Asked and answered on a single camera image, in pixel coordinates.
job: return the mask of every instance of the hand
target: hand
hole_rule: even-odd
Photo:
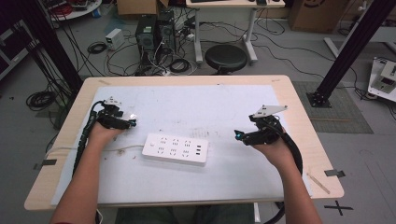
[[[103,127],[102,124],[100,124],[99,122],[95,122],[90,132],[89,142],[106,145],[117,135],[123,133],[123,131],[124,130],[119,129],[107,129]]]
[[[253,147],[264,154],[277,170],[294,165],[294,158],[288,146],[281,138],[270,145],[255,145]]]

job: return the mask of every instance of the floor mat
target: floor mat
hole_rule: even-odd
[[[309,104],[306,93],[314,92],[320,83],[292,83],[317,133],[373,133],[347,90],[335,89],[332,92],[329,98],[331,108],[317,108]]]

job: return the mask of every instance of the camera rig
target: camera rig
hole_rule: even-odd
[[[234,130],[235,139],[242,141],[247,146],[255,146],[261,144],[272,144],[279,138],[282,138],[294,158],[297,169],[302,175],[303,158],[300,150],[291,137],[283,131],[279,118],[273,115],[286,110],[287,108],[288,107],[286,105],[263,105],[255,114],[248,116],[250,121],[255,122],[259,130],[253,133],[243,133],[241,131]],[[284,204],[277,204],[281,204],[278,213],[273,218],[265,222],[265,224],[277,223],[285,214]]]
[[[97,105],[103,107],[99,112],[94,111]],[[73,173],[76,171],[79,161],[81,159],[82,153],[84,152],[85,146],[87,145],[88,136],[92,130],[93,124],[98,121],[103,127],[107,129],[130,129],[136,126],[136,115],[131,115],[130,119],[121,119],[123,116],[123,111],[120,111],[119,106],[121,102],[113,99],[113,97],[108,98],[104,101],[98,101],[91,107],[90,115],[88,117],[87,124],[82,130],[81,137],[78,142],[78,150],[76,155],[76,160],[73,168]]]

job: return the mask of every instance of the power outlet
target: power outlet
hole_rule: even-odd
[[[150,133],[142,153],[156,161],[205,165],[208,145],[204,139]]]

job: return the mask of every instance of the forearm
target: forearm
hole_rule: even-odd
[[[78,168],[56,207],[51,223],[94,223],[97,207],[99,164],[104,144],[89,143]]]
[[[278,171],[283,182],[286,222],[322,223],[297,167],[292,163]]]

